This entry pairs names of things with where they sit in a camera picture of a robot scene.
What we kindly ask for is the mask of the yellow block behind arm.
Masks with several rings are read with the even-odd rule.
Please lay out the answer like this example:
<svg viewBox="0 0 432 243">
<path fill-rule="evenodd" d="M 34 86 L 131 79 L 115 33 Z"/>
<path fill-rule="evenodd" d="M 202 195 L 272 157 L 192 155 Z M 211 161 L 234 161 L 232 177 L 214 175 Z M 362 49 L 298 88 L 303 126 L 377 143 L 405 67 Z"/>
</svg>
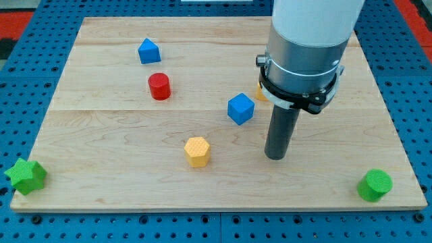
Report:
<svg viewBox="0 0 432 243">
<path fill-rule="evenodd" d="M 255 98 L 260 101 L 268 101 L 267 97 L 263 94 L 260 82 L 256 85 Z"/>
</svg>

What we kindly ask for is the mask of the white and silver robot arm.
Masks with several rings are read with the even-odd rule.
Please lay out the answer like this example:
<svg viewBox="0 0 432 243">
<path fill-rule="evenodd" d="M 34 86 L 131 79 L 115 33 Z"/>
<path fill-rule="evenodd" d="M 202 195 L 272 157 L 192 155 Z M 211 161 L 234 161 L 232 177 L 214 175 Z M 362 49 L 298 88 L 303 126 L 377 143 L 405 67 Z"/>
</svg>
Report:
<svg viewBox="0 0 432 243">
<path fill-rule="evenodd" d="M 262 94 L 273 103 L 265 154 L 286 155 L 300 111 L 320 113 L 334 98 L 340 62 L 364 0 L 275 0 L 265 52 L 257 55 Z"/>
</svg>

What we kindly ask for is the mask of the black gripper mounting ring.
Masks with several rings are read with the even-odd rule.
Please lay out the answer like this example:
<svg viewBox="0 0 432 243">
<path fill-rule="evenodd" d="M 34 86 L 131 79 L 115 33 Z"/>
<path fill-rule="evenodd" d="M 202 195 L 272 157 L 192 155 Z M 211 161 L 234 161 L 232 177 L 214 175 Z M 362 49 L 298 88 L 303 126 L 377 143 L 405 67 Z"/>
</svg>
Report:
<svg viewBox="0 0 432 243">
<path fill-rule="evenodd" d="M 259 86 L 266 99 L 282 109 L 302 109 L 311 114 L 319 114 L 330 104 L 338 91 L 344 68 L 338 66 L 331 82 L 315 93 L 296 94 L 276 87 L 266 77 L 264 67 L 260 69 Z"/>
</svg>

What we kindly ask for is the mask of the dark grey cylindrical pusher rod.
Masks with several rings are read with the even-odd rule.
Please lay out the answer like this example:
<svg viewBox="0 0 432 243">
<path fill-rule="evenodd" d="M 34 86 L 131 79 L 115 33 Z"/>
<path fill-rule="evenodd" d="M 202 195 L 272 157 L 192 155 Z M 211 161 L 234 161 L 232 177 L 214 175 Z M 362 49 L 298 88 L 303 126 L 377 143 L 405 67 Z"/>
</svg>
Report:
<svg viewBox="0 0 432 243">
<path fill-rule="evenodd" d="M 285 157 L 299 113 L 299 109 L 273 106 L 264 149 L 269 159 L 280 160 Z"/>
</svg>

